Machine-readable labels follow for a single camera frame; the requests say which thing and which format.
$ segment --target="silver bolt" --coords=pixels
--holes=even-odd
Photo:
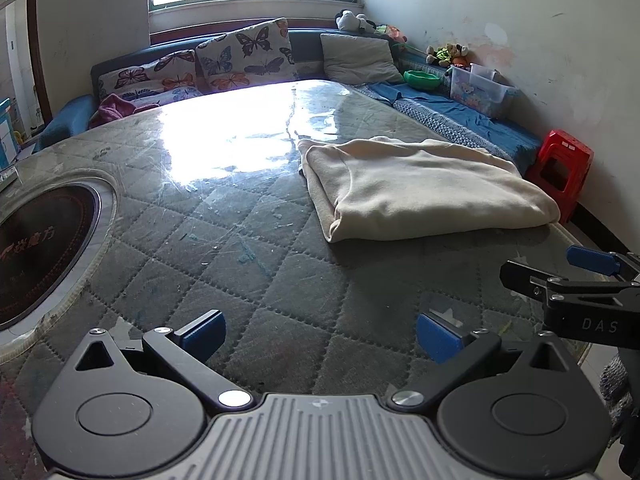
[[[230,408],[239,408],[251,402],[251,395],[242,390],[227,390],[219,394],[218,401]]]
[[[391,401],[398,406],[414,407],[422,404],[422,402],[424,401],[424,396],[420,392],[404,390],[402,392],[394,393],[391,397]]]

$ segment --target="red plastic stool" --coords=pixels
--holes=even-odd
[[[569,221],[593,160],[593,150],[564,130],[551,130],[525,178],[553,198]]]

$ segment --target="blue sofa cover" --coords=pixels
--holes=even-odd
[[[397,42],[387,36],[379,34],[353,34],[332,28],[290,28],[289,39],[291,41],[291,51],[296,63],[323,61],[322,43],[320,34],[347,34],[350,36],[365,36],[368,38],[385,39],[390,46]],[[84,95],[69,101],[56,117],[47,125],[40,134],[34,152],[51,146],[60,140],[81,134],[88,129],[89,119],[98,108],[100,92],[98,91],[98,78],[101,75],[122,70],[129,66],[139,66],[150,63],[162,56],[176,52],[177,50],[187,50],[196,48],[203,41],[222,36],[214,34],[210,36],[197,36],[186,40],[170,41],[148,48],[143,48],[132,54],[115,57],[102,63],[98,63],[91,68],[91,82],[94,89],[93,95]],[[202,75],[202,67],[196,58],[196,75]],[[303,79],[326,79],[324,71],[301,74]]]

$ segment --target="purple towel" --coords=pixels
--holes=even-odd
[[[91,116],[89,129],[157,107],[157,104],[152,103],[136,108],[135,104],[125,101],[116,94],[110,94],[102,100],[96,113]]]

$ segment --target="sofa armrest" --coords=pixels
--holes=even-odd
[[[88,130],[89,119],[98,109],[92,95],[71,99],[38,135],[33,152],[48,148],[60,140],[68,139]]]

